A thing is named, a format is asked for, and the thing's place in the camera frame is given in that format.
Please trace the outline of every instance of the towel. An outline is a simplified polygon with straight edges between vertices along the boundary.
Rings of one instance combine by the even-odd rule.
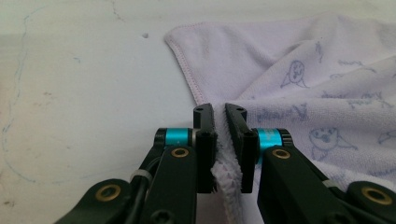
[[[225,103],[244,107],[250,128],[289,130],[342,190],[357,180],[396,190],[396,23],[332,13],[203,22],[177,27],[165,41],[196,103],[214,105],[219,151],[212,173],[229,223],[248,218]],[[257,165],[255,188],[260,171]]]

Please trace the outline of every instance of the brass screw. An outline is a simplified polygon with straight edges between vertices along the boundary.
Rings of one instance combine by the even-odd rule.
[[[97,201],[105,203],[117,198],[120,193],[120,186],[110,184],[99,188],[99,190],[96,191],[95,197]]]
[[[189,155],[189,151],[186,148],[178,147],[172,150],[172,156],[176,158],[183,158]]]
[[[288,151],[286,151],[284,149],[280,149],[280,148],[275,149],[273,151],[273,155],[282,159],[282,160],[286,160],[286,159],[290,158],[290,153]]]
[[[389,195],[379,189],[364,187],[361,189],[361,193],[364,195],[364,197],[375,203],[382,205],[390,205],[393,203]]]

